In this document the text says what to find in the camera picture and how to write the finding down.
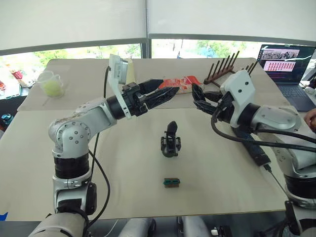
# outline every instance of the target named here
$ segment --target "laptop screen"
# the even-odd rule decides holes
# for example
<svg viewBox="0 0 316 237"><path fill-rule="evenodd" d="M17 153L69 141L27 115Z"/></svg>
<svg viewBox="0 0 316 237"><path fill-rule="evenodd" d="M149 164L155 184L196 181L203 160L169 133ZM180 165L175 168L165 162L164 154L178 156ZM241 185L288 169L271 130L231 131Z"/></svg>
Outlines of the laptop screen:
<svg viewBox="0 0 316 237"><path fill-rule="evenodd" d="M258 62L276 83L298 84L315 47L263 44Z"/></svg>

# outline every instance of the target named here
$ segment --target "laptop keyboard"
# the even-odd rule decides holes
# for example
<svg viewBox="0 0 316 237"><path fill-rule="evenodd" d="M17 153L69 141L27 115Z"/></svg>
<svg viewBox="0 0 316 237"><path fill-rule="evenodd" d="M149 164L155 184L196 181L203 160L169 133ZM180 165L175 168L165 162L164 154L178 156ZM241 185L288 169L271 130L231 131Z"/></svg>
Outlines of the laptop keyboard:
<svg viewBox="0 0 316 237"><path fill-rule="evenodd" d="M285 97L306 97L305 91L298 86L278 86Z"/></svg>

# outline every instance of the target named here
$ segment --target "floor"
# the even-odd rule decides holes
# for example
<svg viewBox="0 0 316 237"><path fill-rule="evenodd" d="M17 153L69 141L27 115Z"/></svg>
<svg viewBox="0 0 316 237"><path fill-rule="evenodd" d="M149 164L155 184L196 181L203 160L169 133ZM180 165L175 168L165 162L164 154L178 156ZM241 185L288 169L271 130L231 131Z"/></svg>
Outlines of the floor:
<svg viewBox="0 0 316 237"><path fill-rule="evenodd" d="M233 237L253 237L255 232L268 229L284 219L283 211L234 214L234 215L208 215L203 220L209 229L215 226L229 225ZM155 237L178 237L176 217L155 218L157 223ZM117 237L127 220L121 219L108 237ZM92 227L94 237L103 237L113 226L115 220L99 220ZM39 222L0 222L1 237L27 237ZM293 236L285 231L284 237Z"/></svg>

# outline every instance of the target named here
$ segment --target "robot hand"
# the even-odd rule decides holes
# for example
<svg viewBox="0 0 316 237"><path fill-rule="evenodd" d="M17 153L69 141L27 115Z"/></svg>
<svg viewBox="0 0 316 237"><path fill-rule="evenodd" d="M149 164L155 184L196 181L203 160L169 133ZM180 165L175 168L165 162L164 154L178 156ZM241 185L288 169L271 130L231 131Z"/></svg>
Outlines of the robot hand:
<svg viewBox="0 0 316 237"><path fill-rule="evenodd" d="M255 88L246 70L231 75L221 85L220 92L203 93L199 86L193 85L192 94L197 108L212 115L211 126L217 134L237 142L272 147L286 181L285 190L290 201L285 206L290 230L296 235L315 231L316 139L309 129L303 134L293 133L300 132L298 113L287 108L253 104ZM257 133L262 141L224 134L217 129L217 120L248 133Z"/></svg>
<svg viewBox="0 0 316 237"><path fill-rule="evenodd" d="M108 82L114 92L79 106L67 118L54 121L49 137L55 143L54 210L29 235L30 237L82 237L89 223L88 215L96 210L96 185L91 182L88 143L91 138L114 126L118 119L140 116L168 100L178 87L156 90L163 80L151 79L141 84L125 84L127 62L110 55Z"/></svg>

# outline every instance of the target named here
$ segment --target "small black device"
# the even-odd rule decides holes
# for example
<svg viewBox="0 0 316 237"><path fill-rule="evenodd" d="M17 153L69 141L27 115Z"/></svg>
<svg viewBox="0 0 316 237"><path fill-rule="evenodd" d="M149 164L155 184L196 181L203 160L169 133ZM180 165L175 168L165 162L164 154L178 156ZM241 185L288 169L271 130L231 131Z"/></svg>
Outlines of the small black device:
<svg viewBox="0 0 316 237"><path fill-rule="evenodd" d="M247 139L247 140L254 140L253 137L249 133L246 133L234 127L232 127L232 130L234 134L236 135L236 137ZM243 142L242 144L245 146L249 155L251 156L251 158L253 159L253 161L256 163L257 166L263 166L271 162L269 157L266 155L266 153L260 146L253 145L250 142Z"/></svg>
<svg viewBox="0 0 316 237"><path fill-rule="evenodd" d="M259 64L297 111L315 108L299 86L314 50L312 46L263 44L259 51Z"/></svg>
<svg viewBox="0 0 316 237"><path fill-rule="evenodd" d="M181 149L180 137L176 136L178 125L175 121L168 124L167 131L161 137L161 151L165 157L177 157Z"/></svg>

